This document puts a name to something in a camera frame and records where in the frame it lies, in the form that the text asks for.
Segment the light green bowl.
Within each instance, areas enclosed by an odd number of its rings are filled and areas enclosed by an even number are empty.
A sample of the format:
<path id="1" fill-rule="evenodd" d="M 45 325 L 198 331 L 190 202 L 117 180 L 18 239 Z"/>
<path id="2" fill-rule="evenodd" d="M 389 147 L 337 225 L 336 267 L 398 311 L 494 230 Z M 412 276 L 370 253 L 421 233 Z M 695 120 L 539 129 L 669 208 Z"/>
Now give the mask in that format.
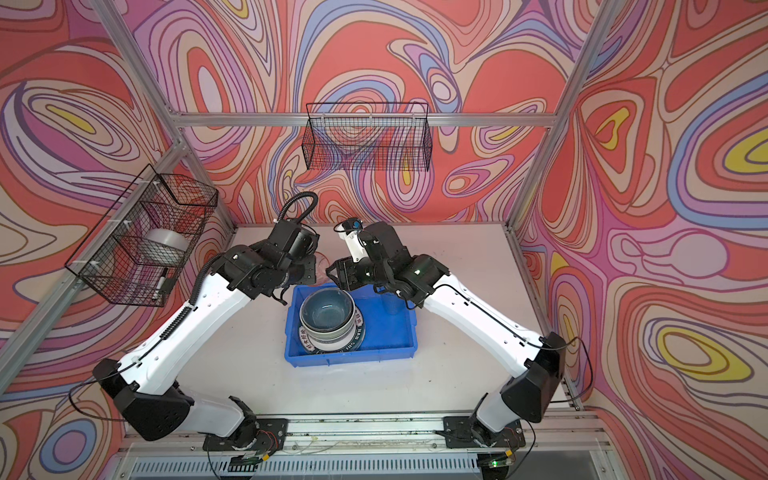
<path id="1" fill-rule="evenodd" d="M 301 326 L 299 328 L 299 331 L 304 336 L 306 336 L 309 340 L 315 343 L 324 343 L 324 344 L 349 342 L 350 339 L 354 337 L 356 330 L 357 330 L 357 327 L 355 325 L 352 325 L 349 327 L 343 327 L 338 330 L 329 331 L 329 332 L 319 332 L 304 326 Z"/>

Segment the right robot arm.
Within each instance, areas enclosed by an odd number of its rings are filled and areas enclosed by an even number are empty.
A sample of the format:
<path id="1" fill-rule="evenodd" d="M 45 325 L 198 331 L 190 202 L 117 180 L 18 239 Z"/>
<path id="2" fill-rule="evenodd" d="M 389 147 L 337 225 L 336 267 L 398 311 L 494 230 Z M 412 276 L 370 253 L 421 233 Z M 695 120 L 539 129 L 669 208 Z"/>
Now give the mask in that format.
<path id="1" fill-rule="evenodd" d="M 565 370 L 566 341 L 525 328 L 472 293 L 434 257 L 413 255 L 386 222 L 364 225 L 348 218 L 334 227 L 350 254 L 327 268 L 346 291 L 371 286 L 405 304 L 436 314 L 490 352 L 509 379 L 485 394 L 469 418 L 474 441 L 489 446 L 511 423 L 538 423 Z"/>

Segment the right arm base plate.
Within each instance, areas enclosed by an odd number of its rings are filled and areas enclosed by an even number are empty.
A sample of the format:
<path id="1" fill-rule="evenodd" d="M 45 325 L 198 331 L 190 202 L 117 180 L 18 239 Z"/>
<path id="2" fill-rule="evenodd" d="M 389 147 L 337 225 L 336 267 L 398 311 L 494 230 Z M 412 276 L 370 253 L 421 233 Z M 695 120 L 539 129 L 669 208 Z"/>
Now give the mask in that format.
<path id="1" fill-rule="evenodd" d="M 436 434 L 445 439 L 449 449 L 463 448 L 510 448 L 515 451 L 527 445 L 519 420 L 507 424 L 500 432 L 484 430 L 479 422 L 468 415 L 452 415 L 442 418 L 442 429 Z"/>

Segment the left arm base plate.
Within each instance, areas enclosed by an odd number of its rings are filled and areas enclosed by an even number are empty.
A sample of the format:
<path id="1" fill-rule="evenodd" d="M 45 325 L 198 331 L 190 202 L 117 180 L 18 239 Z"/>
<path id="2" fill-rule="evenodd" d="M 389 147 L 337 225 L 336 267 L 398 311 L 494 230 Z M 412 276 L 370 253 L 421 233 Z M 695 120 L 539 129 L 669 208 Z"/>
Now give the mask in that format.
<path id="1" fill-rule="evenodd" d="M 245 419 L 228 437 L 207 434 L 203 442 L 206 452 L 254 451 L 274 453 L 283 449 L 287 418 Z"/>

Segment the white plate with green rim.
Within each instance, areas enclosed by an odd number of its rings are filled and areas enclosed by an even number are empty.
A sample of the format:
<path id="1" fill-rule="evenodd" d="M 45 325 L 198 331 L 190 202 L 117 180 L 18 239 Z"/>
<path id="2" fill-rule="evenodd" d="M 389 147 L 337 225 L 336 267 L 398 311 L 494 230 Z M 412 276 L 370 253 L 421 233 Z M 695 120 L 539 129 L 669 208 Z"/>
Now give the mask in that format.
<path id="1" fill-rule="evenodd" d="M 362 344 L 362 342 L 364 340 L 364 337 L 365 337 L 365 324 L 364 324 L 364 318 L 363 318 L 362 314 L 359 311 L 355 311 L 351 315 L 351 317 L 349 318 L 349 320 L 347 322 L 345 322 L 342 326 L 340 326 L 339 328 L 337 328 L 335 330 L 338 330 L 338 329 L 343 328 L 343 327 L 349 327 L 349 326 L 352 326 L 352 325 L 355 325 L 357 327 L 357 330 L 356 330 L 355 334 L 359 335 L 358 343 L 352 349 L 350 349 L 350 350 L 337 351 L 337 352 L 328 352 L 328 353 L 349 352 L 349 351 L 356 350 L 356 349 L 358 349 L 360 347 L 360 345 Z M 298 338 L 299 338 L 299 341 L 300 341 L 300 337 L 304 336 L 299 331 L 299 328 L 301 326 L 298 327 Z M 309 354 L 326 354 L 324 352 L 308 352 L 306 349 L 305 349 L 305 351 L 307 353 L 309 353 Z"/>

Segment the pink translucent cup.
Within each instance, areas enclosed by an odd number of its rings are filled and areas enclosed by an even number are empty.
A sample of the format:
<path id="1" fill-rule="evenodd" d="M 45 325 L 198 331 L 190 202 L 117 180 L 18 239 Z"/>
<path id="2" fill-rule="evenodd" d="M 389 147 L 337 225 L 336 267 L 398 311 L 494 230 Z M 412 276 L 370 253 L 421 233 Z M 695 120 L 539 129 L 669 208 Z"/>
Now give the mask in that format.
<path id="1" fill-rule="evenodd" d="M 322 285 L 329 282 L 326 270 L 330 267 L 332 261 L 323 253 L 315 253 L 315 271 L 316 271 L 316 285 Z"/>

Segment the blue plastic bin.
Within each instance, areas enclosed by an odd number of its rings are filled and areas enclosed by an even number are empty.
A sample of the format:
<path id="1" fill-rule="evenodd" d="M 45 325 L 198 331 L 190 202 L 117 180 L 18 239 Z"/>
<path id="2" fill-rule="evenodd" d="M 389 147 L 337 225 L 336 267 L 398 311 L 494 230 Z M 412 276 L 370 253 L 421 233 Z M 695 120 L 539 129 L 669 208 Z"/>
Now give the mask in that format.
<path id="1" fill-rule="evenodd" d="M 383 308 L 382 294 L 370 286 L 351 293 L 365 324 L 365 337 L 356 350 L 349 352 L 309 354 L 298 338 L 301 326 L 299 314 L 304 300 L 314 291 L 333 288 L 331 283 L 321 286 L 298 286 L 294 289 L 293 302 L 289 307 L 285 334 L 285 360 L 294 367 L 331 366 L 363 362 L 381 362 L 411 358 L 418 349 L 416 313 L 405 309 L 400 315 L 387 315 Z"/>

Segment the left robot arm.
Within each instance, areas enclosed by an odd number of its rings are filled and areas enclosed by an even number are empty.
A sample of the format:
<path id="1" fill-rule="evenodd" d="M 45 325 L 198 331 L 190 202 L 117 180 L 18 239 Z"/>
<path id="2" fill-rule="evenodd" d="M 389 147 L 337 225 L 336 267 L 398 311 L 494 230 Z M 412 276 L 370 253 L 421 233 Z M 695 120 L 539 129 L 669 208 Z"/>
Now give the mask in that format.
<path id="1" fill-rule="evenodd" d="M 225 400 L 184 389 L 177 376 L 235 313 L 258 298 L 284 301 L 294 285 L 316 279 L 319 235 L 296 219 L 278 221 L 269 236 L 236 245 L 199 271 L 189 299 L 152 336 L 119 360 L 104 359 L 93 377 L 121 420 L 143 440 L 174 433 L 213 436 L 234 450 L 256 441 L 256 414 L 239 398 Z"/>

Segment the blue-grey translucent cup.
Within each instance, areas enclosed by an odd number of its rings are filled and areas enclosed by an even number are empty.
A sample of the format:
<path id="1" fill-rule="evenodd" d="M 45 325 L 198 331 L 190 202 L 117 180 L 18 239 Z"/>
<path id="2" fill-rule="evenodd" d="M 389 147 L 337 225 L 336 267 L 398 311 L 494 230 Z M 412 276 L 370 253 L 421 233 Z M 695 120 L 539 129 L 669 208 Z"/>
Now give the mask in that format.
<path id="1" fill-rule="evenodd" d="M 382 303 L 387 315 L 400 315 L 406 309 L 406 302 L 397 295 L 385 292 L 382 294 Z"/>

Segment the grey lilac bowl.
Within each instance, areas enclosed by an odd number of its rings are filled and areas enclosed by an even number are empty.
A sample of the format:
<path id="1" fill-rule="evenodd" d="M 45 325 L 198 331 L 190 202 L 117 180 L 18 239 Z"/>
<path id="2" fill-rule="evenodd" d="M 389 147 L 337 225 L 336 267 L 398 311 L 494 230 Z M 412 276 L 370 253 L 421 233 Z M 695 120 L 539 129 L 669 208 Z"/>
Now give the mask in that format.
<path id="1" fill-rule="evenodd" d="M 358 334 L 348 335 L 334 341 L 322 341 L 310 336 L 301 336 L 300 342 L 308 352 L 337 352 L 352 349 L 359 341 Z"/>

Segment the dark blue bowl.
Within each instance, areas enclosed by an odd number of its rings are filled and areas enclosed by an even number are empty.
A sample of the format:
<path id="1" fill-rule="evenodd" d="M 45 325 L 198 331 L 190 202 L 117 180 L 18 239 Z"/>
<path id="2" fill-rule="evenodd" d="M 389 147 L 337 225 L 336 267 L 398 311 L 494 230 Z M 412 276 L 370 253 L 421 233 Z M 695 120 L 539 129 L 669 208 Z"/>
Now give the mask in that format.
<path id="1" fill-rule="evenodd" d="M 304 300 L 299 318 L 306 329 L 325 334 L 348 324 L 354 309 L 354 301 L 346 291 L 325 288 L 314 291 Z"/>

